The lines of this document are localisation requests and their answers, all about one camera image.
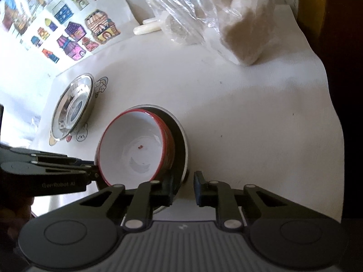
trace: tabletop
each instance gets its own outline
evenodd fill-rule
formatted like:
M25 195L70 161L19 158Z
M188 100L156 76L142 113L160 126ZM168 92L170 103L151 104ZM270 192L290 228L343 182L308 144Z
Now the tabletop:
M134 36L68 69L54 80L32 149L93 160L99 138L119 113L155 104L173 113L189 142L189 170L242 189L253 183L341 219L344 143L324 66L289 6L275 9L275 37L256 64L241 67L203 46L180 46L162 32ZM69 142L49 144L54 107L81 73L99 81L87 125ZM97 191L39 197L36 215ZM210 220L195 204L192 179L174 204L154 216Z

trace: white bowl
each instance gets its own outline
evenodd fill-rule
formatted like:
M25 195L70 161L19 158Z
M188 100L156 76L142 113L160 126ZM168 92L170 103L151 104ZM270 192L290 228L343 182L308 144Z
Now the white bowl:
M129 109L143 109L152 112L156 114L159 118L161 118L170 129L175 143L175 158L171 167L171 171L173 173L175 181L174 194L177 194L177 191L179 190L181 185L183 183L186 183L188 179L188 168L190 167L188 158L188 140L181 123L170 111L157 105L142 104L131 107Z
M153 180L163 166L167 144L153 114L141 109L121 113L106 128L97 160L108 185L134 189Z

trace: circular pad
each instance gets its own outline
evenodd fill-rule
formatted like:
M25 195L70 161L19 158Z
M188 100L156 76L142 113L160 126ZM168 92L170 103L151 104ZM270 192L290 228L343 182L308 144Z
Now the circular pad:
M343 255L347 238L340 224L322 219L257 219L250 241L266 259L293 270L333 265Z
M82 240L87 234L87 227L77 221L59 221L49 225L45 237L54 244L69 245Z
M320 228L310 222L290 221L282 225L282 236L297 244L309 244L318 241L322 232Z
M35 265L49 270L82 269L97 262L117 242L115 224L107 218L39 217L19 234L19 247Z

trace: bunny sticker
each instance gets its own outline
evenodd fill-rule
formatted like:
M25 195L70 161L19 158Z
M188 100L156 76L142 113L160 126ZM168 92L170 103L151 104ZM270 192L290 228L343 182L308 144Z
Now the bunny sticker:
M88 124L85 123L83 127L77 132L76 139L78 142L82 142L87 138L88 130L87 130Z
M50 133L50 138L49 138L49 145L50 146L54 146L57 143L57 140L53 137L53 135Z

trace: bowl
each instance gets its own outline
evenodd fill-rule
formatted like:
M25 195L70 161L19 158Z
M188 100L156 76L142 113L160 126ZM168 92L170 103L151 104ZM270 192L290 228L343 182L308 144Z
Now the bowl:
M76 77L63 92L54 109L50 133L56 141L78 131L87 121L95 103L94 79L89 73Z
M174 140L163 120L143 109L118 115L104 131L97 151L102 178L108 185L134 189L170 169Z
M181 123L170 111L157 105L142 104L131 107L130 109L143 109L154 113L159 118L161 118L170 129L175 144L175 157L170 170L175 181L174 194L177 194L179 188L182 184L186 183L189 176L188 140Z

